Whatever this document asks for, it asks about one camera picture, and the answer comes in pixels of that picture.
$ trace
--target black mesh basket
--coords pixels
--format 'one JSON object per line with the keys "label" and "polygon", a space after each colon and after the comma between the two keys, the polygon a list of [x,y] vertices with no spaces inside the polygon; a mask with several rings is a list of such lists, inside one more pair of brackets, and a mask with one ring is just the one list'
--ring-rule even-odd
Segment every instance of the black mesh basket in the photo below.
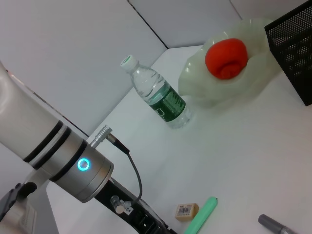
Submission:
{"label": "black mesh basket", "polygon": [[265,27],[270,51],[306,106],[312,104],[312,0]]}

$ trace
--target eraser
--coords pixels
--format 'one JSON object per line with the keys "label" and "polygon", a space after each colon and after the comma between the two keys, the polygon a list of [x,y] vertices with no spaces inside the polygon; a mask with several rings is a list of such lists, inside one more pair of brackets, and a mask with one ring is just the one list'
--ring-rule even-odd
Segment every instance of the eraser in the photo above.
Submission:
{"label": "eraser", "polygon": [[198,213],[199,207],[196,203],[179,204],[176,209],[175,218],[181,222],[191,221]]}
{"label": "eraser", "polygon": [[218,198],[214,196],[208,198],[205,204],[200,208],[198,214],[191,221],[191,224],[184,234],[197,234],[206,219],[209,217],[212,211],[214,211],[217,204]]}

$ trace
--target red ball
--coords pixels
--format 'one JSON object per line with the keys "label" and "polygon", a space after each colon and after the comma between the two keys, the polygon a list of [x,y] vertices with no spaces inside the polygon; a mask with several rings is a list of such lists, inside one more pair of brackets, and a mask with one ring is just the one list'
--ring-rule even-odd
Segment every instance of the red ball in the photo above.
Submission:
{"label": "red ball", "polygon": [[205,56],[208,71],[218,79],[232,79],[247,65],[244,43],[236,38],[222,40],[209,48]]}

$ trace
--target bottle cap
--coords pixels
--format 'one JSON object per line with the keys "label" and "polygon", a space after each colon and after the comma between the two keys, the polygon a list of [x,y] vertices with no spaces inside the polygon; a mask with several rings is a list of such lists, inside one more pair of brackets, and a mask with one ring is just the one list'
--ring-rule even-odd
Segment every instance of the bottle cap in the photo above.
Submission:
{"label": "bottle cap", "polygon": [[128,73],[138,64],[138,60],[136,60],[133,55],[128,55],[120,64],[120,66]]}
{"label": "bottle cap", "polygon": [[284,225],[276,222],[274,219],[262,214],[259,216],[258,222],[269,229],[274,234],[279,234],[280,231],[284,228]]}

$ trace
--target plastic bottle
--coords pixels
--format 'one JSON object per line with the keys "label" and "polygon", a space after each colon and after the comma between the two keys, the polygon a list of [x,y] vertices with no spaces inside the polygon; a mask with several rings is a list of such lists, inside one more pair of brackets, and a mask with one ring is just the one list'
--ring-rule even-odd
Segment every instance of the plastic bottle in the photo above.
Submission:
{"label": "plastic bottle", "polygon": [[152,68],[143,66],[132,56],[127,56],[120,65],[130,76],[139,96],[171,128],[181,128],[193,114],[185,101],[169,83]]}

